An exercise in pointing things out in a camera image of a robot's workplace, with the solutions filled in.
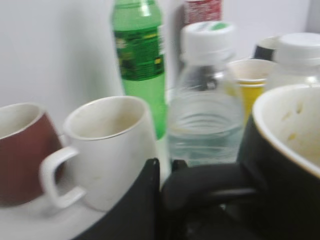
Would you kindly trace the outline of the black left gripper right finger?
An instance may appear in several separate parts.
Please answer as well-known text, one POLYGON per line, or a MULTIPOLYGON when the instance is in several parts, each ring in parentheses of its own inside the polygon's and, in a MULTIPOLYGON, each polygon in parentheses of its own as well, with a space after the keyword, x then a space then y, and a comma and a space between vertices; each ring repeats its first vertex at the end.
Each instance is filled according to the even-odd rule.
POLYGON ((248 200, 252 185, 236 163, 188 167, 174 160, 161 190, 165 240, 251 240, 253 232, 223 204, 248 200))

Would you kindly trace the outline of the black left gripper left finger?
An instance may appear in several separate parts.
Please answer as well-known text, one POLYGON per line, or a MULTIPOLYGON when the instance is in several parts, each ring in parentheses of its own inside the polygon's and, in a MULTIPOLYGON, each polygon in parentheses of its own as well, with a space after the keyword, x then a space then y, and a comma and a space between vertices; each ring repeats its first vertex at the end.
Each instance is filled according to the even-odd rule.
POLYGON ((159 209, 160 163, 145 162, 120 201, 76 240, 155 240, 159 209))

